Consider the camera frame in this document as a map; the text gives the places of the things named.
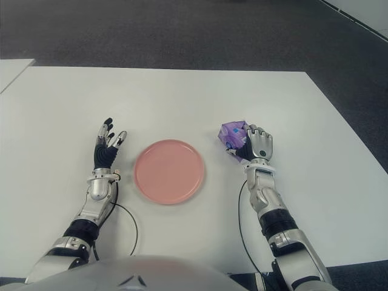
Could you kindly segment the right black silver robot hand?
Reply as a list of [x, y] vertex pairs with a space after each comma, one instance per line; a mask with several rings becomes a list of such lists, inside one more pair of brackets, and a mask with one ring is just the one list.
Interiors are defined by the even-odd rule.
[[246, 161], [260, 159], [266, 164], [269, 163], [273, 155], [272, 135], [254, 124], [245, 125], [244, 130], [245, 144], [240, 149], [227, 149], [226, 152]]

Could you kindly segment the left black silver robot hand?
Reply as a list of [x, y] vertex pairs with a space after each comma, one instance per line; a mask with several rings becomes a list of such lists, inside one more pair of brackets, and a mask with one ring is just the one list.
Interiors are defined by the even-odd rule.
[[111, 132], [113, 128], [113, 119], [107, 118], [98, 131], [95, 148], [93, 153], [94, 169], [111, 169], [116, 159], [119, 148], [124, 143], [127, 132], [121, 131], [115, 140], [110, 143], [115, 134]]

